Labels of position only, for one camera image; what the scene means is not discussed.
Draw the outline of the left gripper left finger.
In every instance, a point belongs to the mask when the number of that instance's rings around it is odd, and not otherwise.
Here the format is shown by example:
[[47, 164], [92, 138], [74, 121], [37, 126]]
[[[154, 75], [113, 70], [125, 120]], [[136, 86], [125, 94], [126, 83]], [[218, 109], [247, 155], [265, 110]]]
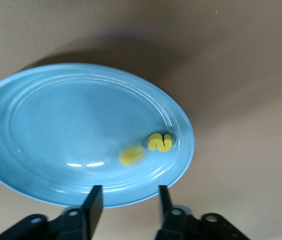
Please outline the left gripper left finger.
[[81, 205], [65, 208], [53, 220], [29, 215], [0, 234], [0, 240], [92, 240], [103, 211], [103, 188], [92, 187]]

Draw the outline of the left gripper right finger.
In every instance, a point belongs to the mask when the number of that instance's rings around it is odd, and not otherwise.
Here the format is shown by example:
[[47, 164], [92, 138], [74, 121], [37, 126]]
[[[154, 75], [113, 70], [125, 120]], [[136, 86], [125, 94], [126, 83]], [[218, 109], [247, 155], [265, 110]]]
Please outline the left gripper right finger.
[[166, 185], [159, 186], [159, 199], [162, 223], [155, 240], [251, 240], [220, 214], [197, 219], [188, 207], [174, 205]]

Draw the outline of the yellow foam letter u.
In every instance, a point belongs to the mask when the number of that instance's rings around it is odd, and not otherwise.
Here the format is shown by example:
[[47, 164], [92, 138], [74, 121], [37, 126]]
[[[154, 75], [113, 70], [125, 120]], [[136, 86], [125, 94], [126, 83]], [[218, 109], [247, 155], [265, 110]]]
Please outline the yellow foam letter u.
[[145, 155], [144, 148], [141, 145], [135, 145], [122, 150], [118, 159], [121, 165], [130, 166], [141, 161]]

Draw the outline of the yellow foam number two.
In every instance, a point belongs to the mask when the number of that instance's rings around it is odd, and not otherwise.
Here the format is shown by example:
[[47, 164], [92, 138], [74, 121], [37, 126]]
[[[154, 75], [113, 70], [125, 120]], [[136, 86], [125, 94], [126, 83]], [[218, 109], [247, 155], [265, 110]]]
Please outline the yellow foam number two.
[[148, 148], [151, 151], [168, 152], [173, 146], [173, 138], [170, 134], [153, 133], [148, 138]]

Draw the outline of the blue plate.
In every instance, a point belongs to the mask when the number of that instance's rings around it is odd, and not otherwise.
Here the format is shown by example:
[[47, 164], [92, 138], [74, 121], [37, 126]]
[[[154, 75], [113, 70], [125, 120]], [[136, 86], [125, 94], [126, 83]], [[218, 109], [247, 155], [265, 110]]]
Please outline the blue plate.
[[[172, 148], [151, 151], [151, 134]], [[123, 166], [122, 150], [145, 157]], [[44, 65], [0, 81], [0, 183], [59, 206], [103, 187], [105, 208], [136, 204], [172, 186], [195, 151], [192, 125], [164, 91], [131, 73], [87, 63]]]

